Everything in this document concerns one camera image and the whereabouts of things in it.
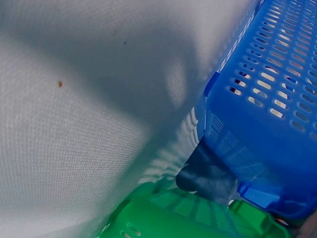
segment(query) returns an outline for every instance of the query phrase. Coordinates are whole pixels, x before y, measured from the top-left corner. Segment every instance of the plastic crate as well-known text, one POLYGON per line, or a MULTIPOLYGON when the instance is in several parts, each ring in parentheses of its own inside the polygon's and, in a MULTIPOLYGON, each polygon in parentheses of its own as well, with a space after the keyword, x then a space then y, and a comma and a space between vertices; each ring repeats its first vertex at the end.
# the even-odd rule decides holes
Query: plastic crate
POLYGON ((286 218, 317 206, 317 1, 266 0, 208 94, 206 143, 239 193, 286 218))
POLYGON ((246 202, 227 208, 179 189, 134 196, 114 214, 100 238, 290 238, 270 214, 246 202))

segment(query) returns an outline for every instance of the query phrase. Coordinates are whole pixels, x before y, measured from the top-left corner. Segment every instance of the blue plastic rim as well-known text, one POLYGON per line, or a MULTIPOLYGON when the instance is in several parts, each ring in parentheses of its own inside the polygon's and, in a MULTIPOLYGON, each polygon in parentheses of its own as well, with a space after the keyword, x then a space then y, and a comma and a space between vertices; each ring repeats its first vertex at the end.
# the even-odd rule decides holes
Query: blue plastic rim
POLYGON ((206 143, 267 211, 317 207, 317 0, 266 0, 209 92, 206 143))

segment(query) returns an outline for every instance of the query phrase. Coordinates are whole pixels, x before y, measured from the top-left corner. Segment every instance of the stain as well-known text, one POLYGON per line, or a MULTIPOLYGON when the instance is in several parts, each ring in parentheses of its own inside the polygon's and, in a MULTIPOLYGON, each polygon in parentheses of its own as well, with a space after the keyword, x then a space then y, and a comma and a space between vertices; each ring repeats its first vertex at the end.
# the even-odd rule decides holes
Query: stain
POLYGON ((118 31, 117 31, 117 29, 114 29, 113 33, 112 33, 112 36, 116 36, 116 35, 118 35, 118 31))

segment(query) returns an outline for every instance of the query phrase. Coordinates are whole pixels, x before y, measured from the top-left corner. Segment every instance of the white fabric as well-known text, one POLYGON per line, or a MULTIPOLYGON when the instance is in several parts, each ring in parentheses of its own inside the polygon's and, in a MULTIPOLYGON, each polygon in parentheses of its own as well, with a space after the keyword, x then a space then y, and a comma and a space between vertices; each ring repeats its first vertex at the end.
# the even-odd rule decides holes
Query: white fabric
POLYGON ((0 1, 0 237, 94 237, 139 183, 172 179, 258 3, 0 1))

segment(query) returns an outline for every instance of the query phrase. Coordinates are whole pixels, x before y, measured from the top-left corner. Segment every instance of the ventilation slot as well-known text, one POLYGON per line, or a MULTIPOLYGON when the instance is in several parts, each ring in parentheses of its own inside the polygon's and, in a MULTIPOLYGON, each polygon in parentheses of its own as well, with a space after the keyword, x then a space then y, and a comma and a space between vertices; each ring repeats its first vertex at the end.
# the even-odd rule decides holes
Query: ventilation slot
POLYGON ((279 36, 280 36, 282 39, 286 40, 286 41, 291 41, 291 39, 288 38, 287 36, 284 36, 284 35, 282 35, 282 34, 279 34, 279 36))
POLYGON ((249 97, 248 100, 249 100, 251 103, 253 103, 253 104, 255 104, 255 105, 259 106, 259 107, 262 107, 262 106, 263 106, 263 103, 261 103, 259 100, 255 99, 255 98, 253 98, 253 97, 249 97))
POLYGON ((300 53, 300 54, 303 55, 303 56, 307 56, 307 54, 306 54, 305 52, 301 51, 301 50, 298 49, 298 48, 295 48, 295 51, 296 51, 297 53, 300 53))
POLYGON ((296 26, 296 24, 295 23, 293 23, 293 22, 291 22, 290 20, 284 20, 286 23, 288 23, 288 24, 290 24, 290 25, 292 25, 292 26, 296 26))
POLYGON ((246 59, 247 61, 250 61, 252 63, 258 63, 258 61, 256 59, 251 58, 251 57, 244 56, 244 59, 246 59))
POLYGON ((265 34, 265 33, 263 33, 263 32, 259 32, 259 35, 260 36, 263 36, 263 37, 265 37, 265 38, 270 38, 270 36, 269 35, 267 35, 267 34, 265 34))
POLYGON ((305 40, 304 38, 298 37, 298 39, 299 39, 301 42, 303 42, 303 43, 305 43, 305 44, 307 44, 307 45, 310 45, 310 43, 309 43, 307 40, 305 40))
POLYGON ((268 16, 271 16, 271 17, 273 17, 273 18, 275 18, 275 19, 279 19, 279 17, 278 17, 278 16, 275 16, 274 14, 267 13, 267 15, 268 15, 268 16))
POLYGON ((250 79, 251 76, 248 74, 248 73, 245 73, 245 72, 242 72, 242 71, 239 71, 238 74, 246 79, 250 79))
POLYGON ((275 57, 281 59, 281 60, 284 60, 284 59, 285 59, 283 56, 281 56, 280 54, 278 54, 278 53, 276 53, 276 52, 270 52, 270 54, 271 54, 272 56, 275 56, 275 57))
POLYGON ((300 62, 305 63, 305 60, 303 58, 299 57, 298 55, 293 55, 293 58, 300 61, 300 62))
POLYGON ((236 89, 236 88, 228 87, 228 90, 229 90, 230 92, 233 92, 234 94, 236 94, 236 95, 238 95, 238 96, 241 96, 241 95, 242 95, 241 91, 238 90, 238 89, 236 89))
POLYGON ((291 125, 292 125, 293 127, 295 127, 296 129, 298 129, 299 131, 301 131, 301 132, 304 132, 304 131, 305 131, 305 128, 304 128, 300 123, 298 123, 298 122, 296 122, 296 121, 292 121, 292 122, 291 122, 291 125))
POLYGON ((280 15, 280 14, 281 14, 280 12, 275 11, 275 10, 273 10, 273 9, 270 9, 270 11, 273 12, 273 13, 276 13, 277 15, 280 15))
POLYGON ((268 20, 268 21, 270 21, 270 22, 277 23, 276 20, 273 20, 273 19, 271 19, 271 18, 265 17, 265 19, 268 20))
POLYGON ((307 95, 303 94, 302 98, 305 99, 307 102, 309 103, 314 103, 313 99, 311 99, 310 97, 308 97, 307 95))
POLYGON ((297 42, 296 45, 298 45, 299 47, 301 47, 304 50, 308 51, 308 47, 304 46, 303 44, 297 42))
POLYGON ((250 70, 250 71, 253 71, 254 70, 254 68, 253 67, 251 67, 251 66, 249 66, 249 65, 247 65, 247 64, 242 64, 241 65, 242 67, 244 67, 244 68, 246 68, 246 69, 248 69, 248 70, 250 70))
POLYGON ((255 43, 251 43, 251 45, 255 48, 258 48, 260 49, 261 51, 264 50, 264 47, 263 46, 259 46, 258 44, 255 44, 255 43))
POLYGON ((141 232, 139 232, 134 226, 128 225, 128 228, 138 237, 141 236, 141 232))
POLYGON ((283 102, 281 102, 280 100, 275 99, 275 100, 274 100, 274 103, 275 103, 276 105, 278 105, 279 107, 281 107, 281 108, 283 108, 283 109, 286 109, 286 104, 283 103, 283 102))
POLYGON ((271 76, 271 75, 268 75, 267 73, 262 72, 262 73, 261 73, 261 76, 262 76, 263 78, 268 79, 269 81, 272 81, 272 82, 275 81, 275 78, 274 78, 273 76, 271 76))
POLYGON ((262 29, 262 30, 265 30, 265 31, 267 31, 267 32, 269 32, 269 33, 272 33, 272 32, 273 32, 272 30, 267 29, 267 28, 265 28, 265 27, 261 27, 261 29, 262 29))
POLYGON ((308 112, 308 113, 311 113, 311 112, 313 111, 310 107, 308 107, 308 106, 305 105, 304 103, 299 103, 298 106, 300 106, 300 108, 302 108, 303 110, 305 110, 305 111, 308 112))
POLYGON ((289 80, 289 81, 291 81, 292 83, 295 83, 295 84, 298 84, 298 81, 297 80, 295 80, 294 78, 292 78, 292 77, 290 77, 290 76, 285 76, 285 78, 287 79, 287 80, 289 80))
POLYGON ((301 76, 301 74, 300 74, 299 72, 293 70, 292 68, 287 68, 287 70, 288 70, 290 73, 292 73, 293 75, 295 75, 295 76, 301 76))
POLYGON ((253 55, 255 55, 255 56, 258 56, 258 57, 261 56, 261 54, 259 52, 256 52, 256 51, 253 51, 253 50, 248 50, 248 52, 253 54, 253 55))
POLYGON ((309 26, 309 25, 307 25, 307 24, 302 23, 302 25, 303 25, 303 26, 305 26, 306 28, 310 29, 310 30, 312 30, 312 29, 313 29, 312 27, 310 27, 310 26, 309 26))
POLYGON ((291 92, 295 92, 295 89, 285 83, 282 83, 282 87, 286 88, 287 90, 291 91, 291 92))
POLYGON ((267 98, 267 94, 265 92, 262 92, 261 90, 254 88, 253 92, 258 94, 259 96, 263 97, 263 98, 267 98))
POLYGON ((263 44, 267 44, 267 41, 265 41, 265 40, 263 40, 263 39, 261 39, 261 38, 259 38, 259 37, 256 37, 256 40, 259 41, 259 42, 261 42, 261 43, 263 43, 263 44))
POLYGON ((263 88, 271 89, 271 86, 270 86, 270 85, 268 85, 267 83, 264 83, 264 82, 261 81, 261 80, 258 80, 258 81, 257 81, 257 84, 260 85, 260 86, 262 86, 263 88))
POLYGON ((291 65, 295 66, 296 68, 303 69, 303 67, 300 64, 297 64, 294 61, 291 61, 291 65))
POLYGON ((241 87, 246 87, 247 84, 239 79, 234 78, 234 81, 236 84, 239 84, 241 87))
POLYGON ((286 93, 284 93, 284 92, 282 92, 282 91, 278 91, 278 94, 279 94, 279 96, 281 96, 282 98, 289 100, 289 96, 288 96, 286 93))
POLYGON ((300 118, 300 119, 302 119, 303 121, 305 121, 305 122, 308 122, 308 121, 309 121, 308 118, 307 118, 307 116, 305 116, 304 114, 302 114, 302 113, 300 113, 300 112, 295 112, 295 115, 296 115, 298 118, 300 118))
POLYGON ((283 26, 291 31, 295 31, 295 29, 289 25, 283 24, 283 26))
POLYGON ((314 69, 314 70, 316 70, 317 71, 317 66, 315 65, 315 64, 311 64, 311 67, 314 69))
POLYGON ((307 30, 306 28, 304 28, 304 27, 301 27, 301 30, 302 31, 305 31, 306 33, 308 33, 308 34, 312 34, 312 32, 311 31, 309 31, 309 30, 307 30))
POLYGON ((272 25, 271 23, 268 23, 268 22, 263 22, 263 24, 264 25, 266 25, 266 26, 269 26, 269 27, 271 27, 271 28, 274 28, 275 26, 274 25, 272 25))
POLYGON ((285 34, 287 34, 287 35, 290 35, 290 36, 293 35, 292 32, 289 31, 289 30, 281 29, 281 32, 283 32, 283 33, 285 33, 285 34))
POLYGON ((281 52, 283 52, 283 53, 286 53, 286 52, 287 52, 287 50, 283 49, 283 48, 280 47, 280 46, 274 45, 274 48, 276 48, 277 50, 279 50, 279 51, 281 51, 281 52))
POLYGON ((316 91, 311 89, 310 87, 308 86, 305 86, 305 90, 311 94, 313 94, 314 96, 317 95, 316 91))
POLYGON ((314 72, 309 71, 309 74, 310 74, 312 77, 317 78, 317 74, 315 74, 314 72))
POLYGON ((306 81, 307 81, 308 83, 310 83, 311 85, 317 87, 317 83, 316 83, 315 81, 312 81, 312 80, 310 80, 309 78, 306 79, 306 81))
POLYGON ((277 43, 280 43, 282 46, 289 47, 289 44, 284 41, 281 41, 281 40, 276 40, 276 41, 277 43))
POLYGON ((265 68, 266 68, 268 71, 272 72, 272 73, 277 73, 277 70, 276 70, 275 68, 272 68, 272 67, 270 67, 270 66, 268 66, 268 65, 266 65, 265 68))
POLYGON ((283 113, 275 110, 274 108, 271 108, 269 110, 270 113, 272 113, 274 116, 278 117, 278 118, 283 118, 283 113))
POLYGON ((270 63, 273 63, 273 64, 276 65, 276 66, 279 66, 279 67, 282 66, 282 64, 281 64, 280 62, 278 62, 278 61, 276 61, 276 60, 274 60, 274 59, 268 58, 268 61, 269 61, 270 63))
POLYGON ((121 232, 121 236, 124 238, 131 238, 131 236, 129 236, 126 232, 121 232))
POLYGON ((302 36, 304 36, 305 38, 307 38, 307 39, 309 39, 309 40, 312 39, 310 36, 306 35, 306 34, 303 33, 303 32, 299 32, 299 34, 302 35, 302 36))

